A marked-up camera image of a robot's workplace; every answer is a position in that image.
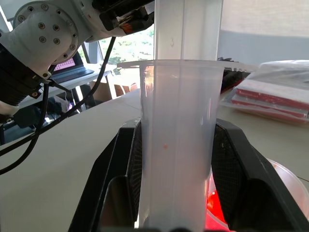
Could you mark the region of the clear cup with red liquid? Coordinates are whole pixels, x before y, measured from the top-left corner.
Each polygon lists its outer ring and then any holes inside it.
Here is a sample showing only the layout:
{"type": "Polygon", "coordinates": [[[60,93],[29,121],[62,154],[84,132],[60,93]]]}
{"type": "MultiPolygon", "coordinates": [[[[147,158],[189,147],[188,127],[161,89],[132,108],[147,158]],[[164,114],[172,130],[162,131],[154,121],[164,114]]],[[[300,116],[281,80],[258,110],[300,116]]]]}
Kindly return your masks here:
{"type": "MultiPolygon", "coordinates": [[[[302,213],[309,221],[309,191],[300,179],[286,167],[271,159],[268,161],[272,164],[302,213]]],[[[207,230],[230,231],[223,216],[213,176],[210,176],[205,227],[207,230]]]]}

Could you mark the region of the laptop with pink screen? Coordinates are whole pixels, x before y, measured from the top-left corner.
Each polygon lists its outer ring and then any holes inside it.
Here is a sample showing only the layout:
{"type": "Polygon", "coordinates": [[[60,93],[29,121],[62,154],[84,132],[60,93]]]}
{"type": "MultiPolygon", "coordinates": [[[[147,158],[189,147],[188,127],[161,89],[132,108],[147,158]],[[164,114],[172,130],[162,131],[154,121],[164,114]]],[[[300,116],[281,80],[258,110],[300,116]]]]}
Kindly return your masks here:
{"type": "Polygon", "coordinates": [[[94,71],[84,66],[82,58],[77,52],[71,59],[55,67],[51,79],[60,84],[92,73],[94,71]]]}

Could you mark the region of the white syringe plunger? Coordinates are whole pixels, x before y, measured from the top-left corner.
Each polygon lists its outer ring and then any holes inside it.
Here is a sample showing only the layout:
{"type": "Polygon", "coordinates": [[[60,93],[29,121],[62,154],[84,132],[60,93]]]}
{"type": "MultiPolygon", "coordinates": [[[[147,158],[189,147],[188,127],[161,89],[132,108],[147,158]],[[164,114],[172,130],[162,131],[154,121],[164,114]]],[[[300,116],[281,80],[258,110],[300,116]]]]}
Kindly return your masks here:
{"type": "Polygon", "coordinates": [[[217,60],[224,0],[155,0],[154,58],[217,60]]]}

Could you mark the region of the brown cardboard box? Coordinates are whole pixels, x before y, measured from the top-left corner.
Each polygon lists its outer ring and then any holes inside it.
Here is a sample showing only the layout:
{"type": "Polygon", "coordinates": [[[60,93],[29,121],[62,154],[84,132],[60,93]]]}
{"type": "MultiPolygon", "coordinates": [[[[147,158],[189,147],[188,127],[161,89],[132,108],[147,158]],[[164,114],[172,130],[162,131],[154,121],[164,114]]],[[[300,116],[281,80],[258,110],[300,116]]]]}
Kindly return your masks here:
{"type": "Polygon", "coordinates": [[[134,91],[138,88],[138,85],[136,83],[133,83],[129,86],[121,86],[114,84],[112,87],[112,90],[115,91],[115,97],[112,96],[110,87],[107,83],[100,83],[99,87],[97,88],[96,92],[93,94],[94,100],[100,101],[100,102],[106,102],[112,99],[115,99],[117,97],[120,97],[124,94],[127,94],[131,91],[134,91]]]}

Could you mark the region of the black object behind syringe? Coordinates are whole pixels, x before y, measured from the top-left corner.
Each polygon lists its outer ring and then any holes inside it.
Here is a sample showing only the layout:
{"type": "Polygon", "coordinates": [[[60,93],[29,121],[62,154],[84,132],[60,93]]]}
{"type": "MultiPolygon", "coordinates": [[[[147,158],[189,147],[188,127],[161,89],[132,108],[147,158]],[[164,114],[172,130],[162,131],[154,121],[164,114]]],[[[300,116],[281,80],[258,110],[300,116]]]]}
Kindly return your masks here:
{"type": "Polygon", "coordinates": [[[248,71],[235,71],[232,69],[225,68],[223,73],[223,80],[221,85],[221,92],[223,94],[228,90],[236,87],[240,82],[242,82],[251,72],[248,71]]]}

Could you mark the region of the bagged red and white packs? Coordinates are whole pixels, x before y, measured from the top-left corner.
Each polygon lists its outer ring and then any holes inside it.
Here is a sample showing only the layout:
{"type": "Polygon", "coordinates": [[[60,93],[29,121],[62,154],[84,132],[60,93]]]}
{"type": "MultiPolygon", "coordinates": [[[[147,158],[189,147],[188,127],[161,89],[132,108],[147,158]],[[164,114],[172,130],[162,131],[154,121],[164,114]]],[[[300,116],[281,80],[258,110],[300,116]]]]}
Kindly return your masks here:
{"type": "Polygon", "coordinates": [[[222,99],[221,105],[309,124],[309,60],[262,63],[222,99]]]}

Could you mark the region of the translucent plastic cup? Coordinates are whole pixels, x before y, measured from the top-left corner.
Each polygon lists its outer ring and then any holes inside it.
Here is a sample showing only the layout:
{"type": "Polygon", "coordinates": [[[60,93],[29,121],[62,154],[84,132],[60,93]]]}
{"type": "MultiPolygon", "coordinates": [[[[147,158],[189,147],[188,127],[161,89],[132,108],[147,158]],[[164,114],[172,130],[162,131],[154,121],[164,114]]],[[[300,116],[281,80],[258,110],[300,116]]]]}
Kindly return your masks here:
{"type": "Polygon", "coordinates": [[[140,70],[140,227],[203,232],[223,73],[251,73],[257,67],[181,59],[132,61],[119,67],[140,70]]]}

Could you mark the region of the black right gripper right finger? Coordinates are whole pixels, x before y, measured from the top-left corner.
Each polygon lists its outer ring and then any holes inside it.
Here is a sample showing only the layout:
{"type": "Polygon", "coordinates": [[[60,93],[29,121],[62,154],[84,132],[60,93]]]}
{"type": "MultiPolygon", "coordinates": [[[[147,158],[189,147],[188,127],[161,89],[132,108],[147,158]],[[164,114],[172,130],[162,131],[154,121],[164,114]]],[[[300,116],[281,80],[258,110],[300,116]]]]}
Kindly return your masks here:
{"type": "Polygon", "coordinates": [[[309,232],[309,221],[272,164],[234,124],[216,121],[212,176],[228,228],[309,232]]]}

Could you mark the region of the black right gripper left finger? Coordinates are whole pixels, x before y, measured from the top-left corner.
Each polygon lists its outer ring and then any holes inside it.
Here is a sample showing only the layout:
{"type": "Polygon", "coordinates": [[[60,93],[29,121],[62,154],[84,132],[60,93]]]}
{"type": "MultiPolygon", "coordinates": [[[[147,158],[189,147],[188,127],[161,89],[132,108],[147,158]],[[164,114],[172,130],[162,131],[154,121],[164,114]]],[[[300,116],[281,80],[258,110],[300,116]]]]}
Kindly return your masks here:
{"type": "Polygon", "coordinates": [[[133,228],[138,217],[142,176],[141,120],[126,121],[95,160],[69,232],[133,228]]]}

